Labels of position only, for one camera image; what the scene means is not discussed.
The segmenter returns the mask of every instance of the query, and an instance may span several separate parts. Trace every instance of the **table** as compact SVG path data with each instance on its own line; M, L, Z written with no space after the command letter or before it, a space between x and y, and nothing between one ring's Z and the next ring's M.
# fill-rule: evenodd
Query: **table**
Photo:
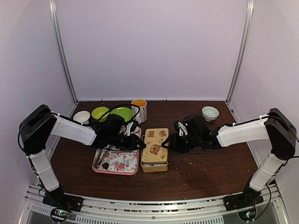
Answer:
M92 111L98 106L112 108L124 101L80 102L75 113ZM216 107L219 118L207 122L209 128L233 123L225 102L220 101L149 101L148 120L141 125L147 128L169 128L186 115L199 113L202 107ZM206 154L179 154L169 152L168 171L143 173L140 165L134 176L98 174L92 170L96 149L78 142L61 139L52 156L54 172L66 193L133 201L171 201L196 199L241 192L247 180L257 170L254 158L246 143ZM201 152L195 149L191 153Z

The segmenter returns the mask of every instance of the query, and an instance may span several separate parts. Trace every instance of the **metal frame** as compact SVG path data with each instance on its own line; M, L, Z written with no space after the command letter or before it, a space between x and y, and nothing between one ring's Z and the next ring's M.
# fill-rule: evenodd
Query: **metal frame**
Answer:
M242 63L243 63L244 56L245 56L245 49L246 49L249 34L250 34L252 18L253 18L253 11L254 11L254 0L248 0L241 46L240 46L240 50L239 50L239 55L238 55L237 64L235 67L232 84L229 88L228 97L226 100L227 103L230 103L230 101L232 99L232 96L234 94L234 90L235 90L235 87L237 84L237 80L240 75Z
M49 5L50 5L50 13L51 13L52 20L53 20L54 33L55 33L55 37L56 37L59 58L60 58L60 62L61 62L61 65L62 65L62 68L64 71L66 84L70 91L71 99L72 99L73 103L76 104L78 102L78 99L77 99L77 96L76 96L76 93L74 90L73 83L71 81L70 72L69 72L67 62L65 59L65 53L64 53L64 48L62 45L62 38L61 38L61 34L60 34L58 15L57 15L57 10L56 10L56 0L49 0Z
M281 195L277 186L270 186L272 192L271 201L276 202L276 207L281 224L288 224L287 214L281 201ZM52 209L42 203L44 190L41 195L38 191L40 187L30 185L25 196L23 211L18 219L20 224L27 223L30 211L49 215ZM262 190L264 202L269 201L269 191L267 188ZM73 212L69 221L79 224L85 223L196 223L203 220L220 219L225 214L236 213L237 211L227 212L223 203L224 196L216 196L193 200L179 201L119 201L101 198L83 197L81 212Z

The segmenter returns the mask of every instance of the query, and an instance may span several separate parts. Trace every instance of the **white panel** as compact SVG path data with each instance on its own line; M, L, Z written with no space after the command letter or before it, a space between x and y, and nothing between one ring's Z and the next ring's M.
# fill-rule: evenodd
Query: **white panel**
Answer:
M296 0L255 2L246 56L232 100L241 120L255 118L277 107L299 129L298 11ZM256 141L254 146L262 160L271 149L269 141ZM290 160L276 180L291 223L296 224L299 161Z
M17 145L17 134L21 121L40 104L65 115L73 107L58 57L49 2L0 1L1 223L16 223L28 184L36 182Z
M77 97L224 100L246 7L246 0L57 1Z

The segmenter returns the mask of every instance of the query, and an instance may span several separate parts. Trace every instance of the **floral pattern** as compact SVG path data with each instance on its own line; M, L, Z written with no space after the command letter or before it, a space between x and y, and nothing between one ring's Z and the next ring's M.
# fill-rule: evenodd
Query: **floral pattern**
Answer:
M137 127L134 131L136 135L141 137L141 128ZM110 149L116 150L114 146L110 146ZM101 164L108 163L108 169L104 169L101 165L96 168L96 162L98 158L104 156ZM98 173L107 174L119 174L119 175L134 175L138 170L139 150L134 151L112 151L97 149L95 157L93 159L92 168Z

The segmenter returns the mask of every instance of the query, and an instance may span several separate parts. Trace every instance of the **robotic hand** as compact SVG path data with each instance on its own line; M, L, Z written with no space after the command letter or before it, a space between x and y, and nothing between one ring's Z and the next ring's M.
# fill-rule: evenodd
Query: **robotic hand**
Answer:
M244 191L224 198L227 211L263 202L261 190L295 154L296 128L277 108L257 119L226 124L213 130L208 129L198 114L189 115L182 122L175 121L174 127L176 132L162 146L180 153L187 153L195 147L216 150L247 141L271 141L271 152L249 179Z
M123 125L126 126L125 134L120 133ZM96 128L54 113L46 105L33 111L21 122L18 141L21 137L24 146L21 147L20 143L19 146L44 186L46 195L43 203L62 208L72 207L73 211L80 211L83 200L81 197L64 194L59 185L45 151L50 135L78 141L94 148L113 145L122 150L137 150L145 148L146 145L137 135L131 133L136 125L135 121L125 122L124 118L109 114L105 122Z

